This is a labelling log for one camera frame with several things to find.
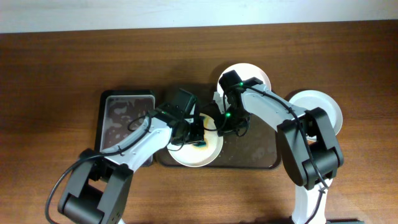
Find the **green yellow sponge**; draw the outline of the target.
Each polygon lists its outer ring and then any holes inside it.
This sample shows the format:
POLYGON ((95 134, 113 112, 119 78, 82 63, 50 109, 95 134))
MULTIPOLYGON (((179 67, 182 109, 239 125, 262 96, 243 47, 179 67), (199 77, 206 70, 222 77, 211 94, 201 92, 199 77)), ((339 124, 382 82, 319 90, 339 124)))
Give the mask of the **green yellow sponge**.
POLYGON ((199 141, 199 142, 192 144, 192 146, 194 146, 194 147, 205 147, 206 145, 207 145, 206 141, 199 141))

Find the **cream plate with red stain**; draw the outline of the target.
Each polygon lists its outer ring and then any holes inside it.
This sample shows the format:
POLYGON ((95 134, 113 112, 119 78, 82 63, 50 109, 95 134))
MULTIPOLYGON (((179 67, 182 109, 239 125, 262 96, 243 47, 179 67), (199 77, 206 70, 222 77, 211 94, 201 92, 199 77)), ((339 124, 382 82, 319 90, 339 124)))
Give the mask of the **cream plate with red stain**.
POLYGON ((223 147, 223 137, 216 131, 204 130, 205 147, 194 147, 192 144, 184 144, 183 147, 169 143, 167 150, 173 159, 187 167, 202 167, 215 160, 223 147))

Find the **pink plate with red stain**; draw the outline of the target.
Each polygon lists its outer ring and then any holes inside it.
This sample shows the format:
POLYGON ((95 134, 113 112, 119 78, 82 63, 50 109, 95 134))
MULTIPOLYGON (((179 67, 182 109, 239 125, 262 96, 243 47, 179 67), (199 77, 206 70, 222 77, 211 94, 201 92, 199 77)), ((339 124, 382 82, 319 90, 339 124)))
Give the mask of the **pink plate with red stain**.
POLYGON ((252 77, 256 77, 260 79, 263 82, 263 84, 265 84, 268 87, 268 89, 272 90, 271 82, 266 73, 261 68, 250 63, 236 63, 234 65, 229 66, 221 73, 219 80, 221 79, 224 73, 230 72, 232 70, 237 72, 242 81, 248 80, 252 77))

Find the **pale blue stained plate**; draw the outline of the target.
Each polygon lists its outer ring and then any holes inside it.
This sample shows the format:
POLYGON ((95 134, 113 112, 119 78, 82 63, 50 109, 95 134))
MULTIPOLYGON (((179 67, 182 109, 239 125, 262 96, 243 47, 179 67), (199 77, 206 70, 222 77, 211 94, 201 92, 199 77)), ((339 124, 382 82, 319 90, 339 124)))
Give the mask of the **pale blue stained plate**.
POLYGON ((327 113, 336 135, 342 129, 343 113, 341 108, 338 103, 326 93, 317 90, 300 91, 289 99, 289 103, 308 110, 319 107, 327 113))

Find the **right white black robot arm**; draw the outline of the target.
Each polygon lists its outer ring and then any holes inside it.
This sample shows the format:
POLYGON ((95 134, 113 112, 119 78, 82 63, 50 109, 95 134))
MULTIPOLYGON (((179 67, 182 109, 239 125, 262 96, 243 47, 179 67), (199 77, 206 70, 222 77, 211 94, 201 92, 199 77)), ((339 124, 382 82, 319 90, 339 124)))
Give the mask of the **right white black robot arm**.
POLYGON ((237 133, 255 115, 275 131, 277 152, 295 184, 293 223, 326 223, 326 197, 343 153, 326 111, 308 110, 279 97, 256 77, 242 80, 234 70, 220 76, 219 136, 237 133))

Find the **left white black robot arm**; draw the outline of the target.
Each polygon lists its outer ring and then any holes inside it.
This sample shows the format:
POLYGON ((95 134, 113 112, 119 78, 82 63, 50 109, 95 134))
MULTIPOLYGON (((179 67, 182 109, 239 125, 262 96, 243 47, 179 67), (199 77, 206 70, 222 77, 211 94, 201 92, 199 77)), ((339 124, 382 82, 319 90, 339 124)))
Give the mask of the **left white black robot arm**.
POLYGON ((75 223, 122 223, 133 175, 143 163, 163 148, 179 151, 204 139, 197 100, 180 89, 121 142, 101 152, 85 150, 66 170, 70 179, 58 212, 75 223))

